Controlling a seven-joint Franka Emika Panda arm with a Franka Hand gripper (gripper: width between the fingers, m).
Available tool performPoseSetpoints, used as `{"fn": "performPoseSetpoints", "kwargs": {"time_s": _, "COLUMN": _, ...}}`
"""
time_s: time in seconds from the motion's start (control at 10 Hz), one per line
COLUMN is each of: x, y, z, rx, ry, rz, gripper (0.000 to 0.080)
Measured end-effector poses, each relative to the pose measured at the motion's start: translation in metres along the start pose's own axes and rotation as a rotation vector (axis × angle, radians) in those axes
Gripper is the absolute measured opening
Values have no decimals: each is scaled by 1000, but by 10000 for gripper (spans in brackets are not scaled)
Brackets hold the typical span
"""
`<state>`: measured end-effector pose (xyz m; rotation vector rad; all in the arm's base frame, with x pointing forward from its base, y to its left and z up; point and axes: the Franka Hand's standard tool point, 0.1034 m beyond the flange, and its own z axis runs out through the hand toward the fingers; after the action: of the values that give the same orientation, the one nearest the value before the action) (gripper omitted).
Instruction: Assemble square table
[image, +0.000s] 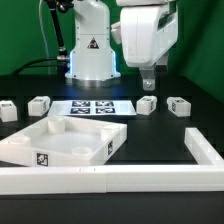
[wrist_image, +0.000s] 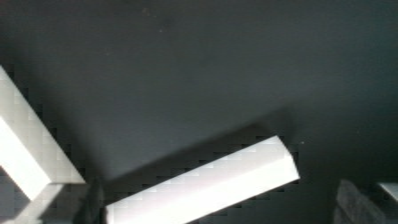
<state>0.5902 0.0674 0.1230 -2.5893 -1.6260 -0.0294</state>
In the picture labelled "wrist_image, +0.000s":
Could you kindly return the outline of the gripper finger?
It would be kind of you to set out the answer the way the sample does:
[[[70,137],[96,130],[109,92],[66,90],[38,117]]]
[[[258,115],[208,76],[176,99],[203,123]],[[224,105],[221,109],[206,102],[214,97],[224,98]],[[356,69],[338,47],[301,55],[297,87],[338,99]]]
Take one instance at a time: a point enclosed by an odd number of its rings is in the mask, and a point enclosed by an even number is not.
[[[398,224],[398,183],[379,182],[359,188],[342,180],[334,224]]]

